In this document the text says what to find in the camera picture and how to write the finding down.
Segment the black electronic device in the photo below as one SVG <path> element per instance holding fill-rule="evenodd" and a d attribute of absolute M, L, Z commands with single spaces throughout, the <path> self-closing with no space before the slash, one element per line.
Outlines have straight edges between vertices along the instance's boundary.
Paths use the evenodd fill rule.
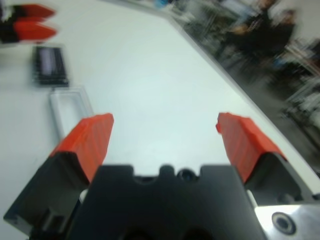
<path fill-rule="evenodd" d="M 237 170 L 135 177 L 131 166 L 101 166 L 67 240 L 264 240 Z"/>
<path fill-rule="evenodd" d="M 4 220 L 32 240 L 63 237 L 80 193 L 89 182 L 72 152 L 50 156 L 37 170 Z"/>
<path fill-rule="evenodd" d="M 34 79 L 39 85 L 68 87 L 61 47 L 36 46 L 33 49 Z"/>

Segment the white table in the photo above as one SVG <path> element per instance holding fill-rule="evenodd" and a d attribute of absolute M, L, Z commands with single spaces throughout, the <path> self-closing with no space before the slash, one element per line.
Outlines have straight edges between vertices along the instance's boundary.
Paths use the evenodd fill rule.
<path fill-rule="evenodd" d="M 50 42 L 65 45 L 74 85 L 93 111 L 113 113 L 105 164 L 156 175 L 163 164 L 199 172 L 229 164 L 215 124 L 219 112 L 250 116 L 281 148 L 309 188 L 320 181 L 265 115 L 167 19 L 103 1 L 56 0 Z M 30 45 L 0 49 L 0 176 L 3 215 L 58 142 L 49 89 L 29 86 Z M 24 239 L 1 222 L 3 239 Z"/>

